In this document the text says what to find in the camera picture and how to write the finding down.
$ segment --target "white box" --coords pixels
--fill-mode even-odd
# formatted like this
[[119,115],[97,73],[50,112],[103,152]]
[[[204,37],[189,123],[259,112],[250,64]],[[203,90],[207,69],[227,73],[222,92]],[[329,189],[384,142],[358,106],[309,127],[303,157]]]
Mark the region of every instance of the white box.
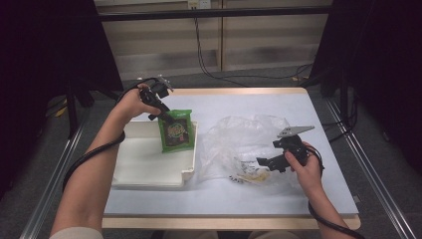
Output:
[[131,121],[124,128],[126,139],[120,144],[111,186],[181,187],[195,169],[197,123],[193,122],[195,146],[191,150],[162,152],[157,121]]

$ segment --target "green snack bag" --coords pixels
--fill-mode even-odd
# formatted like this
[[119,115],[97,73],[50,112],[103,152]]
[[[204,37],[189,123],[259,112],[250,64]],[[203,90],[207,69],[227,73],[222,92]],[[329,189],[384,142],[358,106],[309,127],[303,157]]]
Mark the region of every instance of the green snack bag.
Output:
[[167,112],[174,123],[158,119],[162,152],[190,150],[195,146],[190,114],[192,110],[172,110]]

